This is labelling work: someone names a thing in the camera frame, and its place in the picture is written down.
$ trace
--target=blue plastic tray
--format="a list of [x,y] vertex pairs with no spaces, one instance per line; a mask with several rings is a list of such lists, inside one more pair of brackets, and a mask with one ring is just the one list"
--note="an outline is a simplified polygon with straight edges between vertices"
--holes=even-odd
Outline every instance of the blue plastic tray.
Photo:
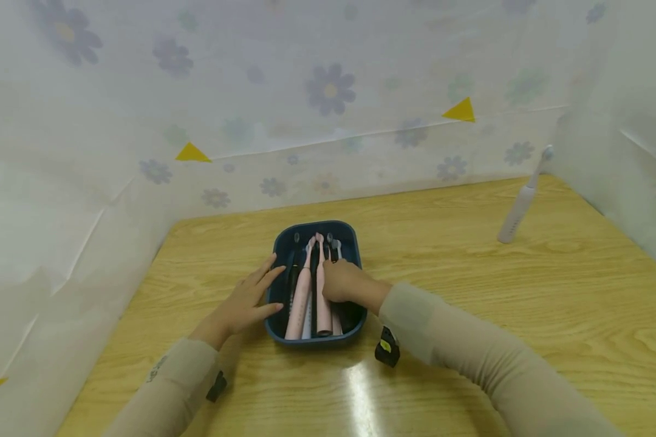
[[[355,230],[346,222],[328,220],[325,222],[304,223],[302,225],[292,226],[283,230],[275,240],[273,251],[277,253],[276,265],[287,266],[287,270],[285,270],[285,272],[283,272],[283,274],[280,275],[272,285],[270,285],[270,288],[267,291],[268,303],[284,303],[287,297],[287,277],[289,276],[289,267],[292,265],[292,259],[294,259],[294,234],[296,232],[299,232],[299,235],[301,236],[300,243],[302,247],[306,247],[309,239],[316,232],[323,234],[323,236],[328,235],[330,232],[333,234],[334,239],[341,241],[341,252],[343,258],[354,263],[357,267],[362,268],[360,249],[357,247],[357,236],[355,235]],[[302,250],[299,259],[300,265],[304,265],[305,259],[306,252]],[[350,318],[352,325],[354,325],[349,332],[345,332],[341,336],[314,337],[314,339],[305,340],[285,340],[284,336],[287,329],[287,319],[289,317],[289,308],[287,306],[277,314],[274,314],[274,316],[265,320],[265,329],[275,341],[287,346],[308,348],[310,346],[328,347],[344,345],[346,342],[354,339],[357,333],[360,332],[367,317],[367,311],[365,308],[352,302],[339,303],[338,305],[341,305],[343,311],[347,314],[347,317]]]

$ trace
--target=standing white toothbrush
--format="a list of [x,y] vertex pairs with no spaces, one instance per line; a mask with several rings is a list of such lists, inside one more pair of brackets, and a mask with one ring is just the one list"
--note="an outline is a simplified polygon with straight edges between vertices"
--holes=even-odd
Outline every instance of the standing white toothbrush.
[[535,173],[532,174],[530,180],[527,181],[527,184],[522,185],[522,188],[520,188],[518,197],[515,199],[513,207],[511,208],[510,212],[508,212],[508,216],[505,217],[503,226],[498,232],[498,241],[501,243],[511,243],[513,238],[515,238],[515,233],[518,230],[518,226],[520,225],[522,219],[525,218],[525,213],[527,212],[527,209],[530,208],[532,199],[535,197],[537,180],[539,179],[539,174],[541,173],[542,167],[544,163],[549,161],[553,155],[553,147],[550,144],[544,148],[544,152],[542,152],[542,156],[539,160],[539,164],[537,164]]

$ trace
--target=beige sleeve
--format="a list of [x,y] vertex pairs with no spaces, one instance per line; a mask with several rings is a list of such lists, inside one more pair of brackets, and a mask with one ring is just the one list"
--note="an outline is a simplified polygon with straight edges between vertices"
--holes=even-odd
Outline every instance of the beige sleeve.
[[216,380],[217,356],[205,342],[176,342],[103,436],[180,436]]
[[405,283],[379,318],[403,349],[480,386],[513,436],[620,436],[585,397],[516,336]]

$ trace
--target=table surface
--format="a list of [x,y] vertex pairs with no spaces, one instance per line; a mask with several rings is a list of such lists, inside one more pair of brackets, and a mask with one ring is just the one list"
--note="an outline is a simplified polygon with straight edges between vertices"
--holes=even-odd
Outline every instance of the table surface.
[[[407,280],[524,339],[624,432],[656,436],[656,263],[562,181],[544,176],[516,240],[496,234],[522,180],[177,223],[58,436],[99,436],[150,367],[298,222],[357,232],[363,267]],[[506,435],[485,395],[403,354],[374,359],[368,318],[345,350],[297,351],[258,326],[222,350],[230,386],[185,436]]]

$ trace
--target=floral wall covering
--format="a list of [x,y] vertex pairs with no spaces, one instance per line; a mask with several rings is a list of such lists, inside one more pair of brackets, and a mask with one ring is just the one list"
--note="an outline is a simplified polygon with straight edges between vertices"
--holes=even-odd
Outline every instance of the floral wall covering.
[[176,220],[529,173],[618,7],[0,1],[0,436],[55,433]]

